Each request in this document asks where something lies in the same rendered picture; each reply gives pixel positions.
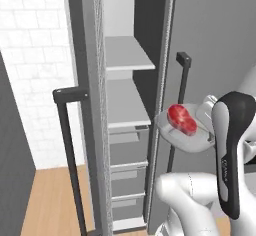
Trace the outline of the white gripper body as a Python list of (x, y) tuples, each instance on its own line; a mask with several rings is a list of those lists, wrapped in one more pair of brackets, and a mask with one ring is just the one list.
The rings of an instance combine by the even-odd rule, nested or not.
[(196, 110), (196, 118), (207, 128), (212, 127), (211, 112), (216, 102), (217, 98), (214, 95), (207, 95)]

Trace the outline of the red raw steak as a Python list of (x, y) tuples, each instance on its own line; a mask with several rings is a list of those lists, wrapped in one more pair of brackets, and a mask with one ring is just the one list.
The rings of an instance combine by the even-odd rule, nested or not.
[(197, 123), (188, 110), (181, 104), (173, 104), (168, 108), (169, 123), (187, 136), (193, 136), (197, 131)]

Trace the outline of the clear meat container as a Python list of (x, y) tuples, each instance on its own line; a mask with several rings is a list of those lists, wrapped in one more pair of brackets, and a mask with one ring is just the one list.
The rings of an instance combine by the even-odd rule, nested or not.
[(184, 107), (197, 124), (196, 133), (192, 136), (188, 136), (178, 129), (175, 129), (169, 123), (167, 111), (164, 110), (154, 118), (161, 136), (175, 148), (187, 153), (199, 153), (213, 147), (215, 144), (214, 135), (196, 118), (198, 104), (187, 103), (184, 104)]

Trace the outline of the grey freezer rack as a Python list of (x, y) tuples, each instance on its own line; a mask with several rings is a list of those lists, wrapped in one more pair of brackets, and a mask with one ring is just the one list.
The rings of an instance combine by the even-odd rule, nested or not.
[(108, 128), (150, 125), (139, 92), (132, 79), (107, 82)]
[(105, 38), (108, 71), (152, 70), (155, 65), (133, 36)]

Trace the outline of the grey freezer drawer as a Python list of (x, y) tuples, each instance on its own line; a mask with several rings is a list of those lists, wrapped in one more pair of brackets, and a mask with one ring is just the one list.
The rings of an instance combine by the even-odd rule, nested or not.
[(147, 161), (112, 165), (112, 196), (143, 193), (147, 166)]
[(148, 136), (148, 125), (110, 129), (110, 164), (121, 165), (145, 161)]
[(145, 193), (116, 196), (112, 198), (113, 231), (145, 227), (143, 203)]

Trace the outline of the grey freezer cabinet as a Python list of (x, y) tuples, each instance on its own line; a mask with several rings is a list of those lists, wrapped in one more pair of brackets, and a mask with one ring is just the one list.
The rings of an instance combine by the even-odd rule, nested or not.
[(108, 71), (110, 80), (132, 79), (151, 120), (144, 185), (143, 218), (145, 227), (114, 232), (137, 231), (147, 227), (154, 186), (156, 153), (159, 133), (154, 122), (163, 107), (166, 71), (171, 37), (172, 6), (174, 0), (103, 0), (104, 37), (133, 36), (155, 65), (152, 70)]

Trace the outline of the grey freezer door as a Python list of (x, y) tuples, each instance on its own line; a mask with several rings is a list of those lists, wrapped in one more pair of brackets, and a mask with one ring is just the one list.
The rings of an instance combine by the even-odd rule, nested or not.
[(68, 0), (95, 228), (113, 236), (102, 0)]

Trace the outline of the grey fridge door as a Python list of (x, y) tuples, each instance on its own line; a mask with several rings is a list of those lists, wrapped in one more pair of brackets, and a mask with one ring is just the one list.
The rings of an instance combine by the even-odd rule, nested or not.
[(256, 95), (256, 0), (176, 0), (164, 108), (178, 101), (180, 51), (192, 58), (186, 104), (230, 91)]

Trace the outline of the dark grey tall cabinet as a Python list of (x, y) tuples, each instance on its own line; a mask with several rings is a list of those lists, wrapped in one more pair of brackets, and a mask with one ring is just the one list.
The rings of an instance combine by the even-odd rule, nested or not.
[(0, 53), (0, 236), (20, 236), (35, 165)]

